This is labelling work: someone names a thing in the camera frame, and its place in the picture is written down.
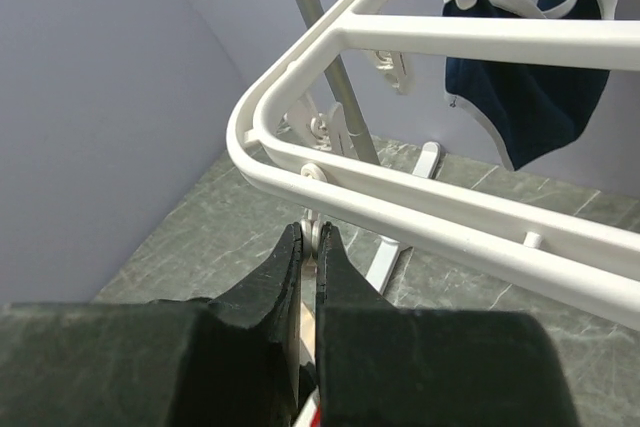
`gray metal pole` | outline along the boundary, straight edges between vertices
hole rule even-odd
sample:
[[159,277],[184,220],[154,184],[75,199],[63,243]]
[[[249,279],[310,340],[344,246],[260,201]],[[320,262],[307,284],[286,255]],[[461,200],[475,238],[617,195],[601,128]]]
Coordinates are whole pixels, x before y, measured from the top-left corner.
[[[324,15],[320,0],[296,0],[307,28],[315,24]],[[335,99],[344,106],[347,128],[358,158],[370,164],[380,164],[378,154],[373,146],[371,134],[362,116],[358,99],[347,75],[347,69],[340,57],[336,58],[324,72]]]

